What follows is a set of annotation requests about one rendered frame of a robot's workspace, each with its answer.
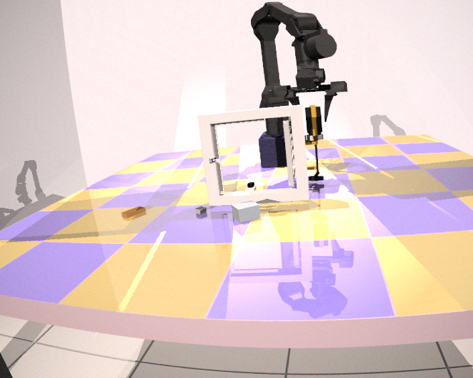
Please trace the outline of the orange rectangular block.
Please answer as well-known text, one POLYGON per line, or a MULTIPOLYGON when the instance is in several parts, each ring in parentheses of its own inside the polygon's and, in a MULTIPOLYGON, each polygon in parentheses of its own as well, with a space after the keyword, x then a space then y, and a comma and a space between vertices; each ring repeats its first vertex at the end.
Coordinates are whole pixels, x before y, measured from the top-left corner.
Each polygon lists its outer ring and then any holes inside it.
POLYGON ((124 216, 124 217, 130 217, 130 216, 137 215, 137 214, 139 214, 141 212, 144 212, 144 211, 146 211, 145 207, 138 206, 138 207, 135 207, 133 209, 127 210, 125 212, 121 212, 121 215, 124 216))

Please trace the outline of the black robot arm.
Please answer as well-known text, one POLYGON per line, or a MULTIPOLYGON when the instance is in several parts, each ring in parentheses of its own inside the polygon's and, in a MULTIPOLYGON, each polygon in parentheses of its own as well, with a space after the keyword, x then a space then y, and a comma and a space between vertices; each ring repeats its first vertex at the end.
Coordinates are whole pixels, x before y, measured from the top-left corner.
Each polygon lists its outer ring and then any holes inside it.
MULTIPOLYGON (((259 109, 289 106, 285 97, 272 97, 272 88, 281 86, 275 42, 281 22, 285 24, 286 31, 295 37, 291 46, 295 47, 296 63, 332 57, 337 50, 334 38, 321 27, 315 14, 294 11, 278 1, 265 3, 251 18, 254 35, 260 40, 264 69, 265 87, 259 109)), ((300 65, 302 69, 295 75, 297 89, 316 89, 318 83, 325 83, 325 70, 318 63, 313 64, 313 68, 300 65)), ((282 117, 265 118, 265 124, 265 137, 284 135, 282 117)))

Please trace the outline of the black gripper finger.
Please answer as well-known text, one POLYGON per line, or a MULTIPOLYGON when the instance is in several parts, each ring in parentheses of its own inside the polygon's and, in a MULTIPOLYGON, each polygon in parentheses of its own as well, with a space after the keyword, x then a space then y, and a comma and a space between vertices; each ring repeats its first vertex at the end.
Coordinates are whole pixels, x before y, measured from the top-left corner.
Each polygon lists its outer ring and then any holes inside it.
POLYGON ((337 96, 337 94, 325 94, 324 95, 324 101, 325 101, 325 107, 324 107, 324 115, 325 115, 325 122, 327 122, 327 116, 329 114, 329 108, 331 105, 331 101, 334 96, 337 96))
POLYGON ((299 101, 299 96, 296 96, 296 97, 288 97, 288 98, 284 98, 284 99, 288 99, 288 101, 291 103, 291 105, 300 105, 300 101, 299 101))

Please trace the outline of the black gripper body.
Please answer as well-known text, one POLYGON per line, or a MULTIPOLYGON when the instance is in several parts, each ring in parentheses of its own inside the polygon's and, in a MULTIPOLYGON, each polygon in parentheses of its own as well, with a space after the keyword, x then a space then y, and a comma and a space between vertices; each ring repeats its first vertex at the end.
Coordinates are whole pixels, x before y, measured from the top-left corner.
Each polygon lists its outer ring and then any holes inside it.
MULTIPOLYGON (((305 68, 313 68, 313 64, 319 64, 319 61, 302 61, 302 62, 297 62, 297 72, 302 69, 299 64, 305 64, 305 68)), ((347 83, 345 81, 335 81, 335 82, 330 82, 330 84, 321 84, 318 83, 318 88, 316 89, 310 89, 310 88, 304 88, 303 90, 299 90, 296 87, 291 87, 291 85, 281 85, 281 86, 274 86, 272 88, 272 97, 296 97, 297 93, 302 93, 302 92, 322 92, 325 91, 326 95, 332 95, 332 94, 337 94, 337 92, 347 92, 347 83)))

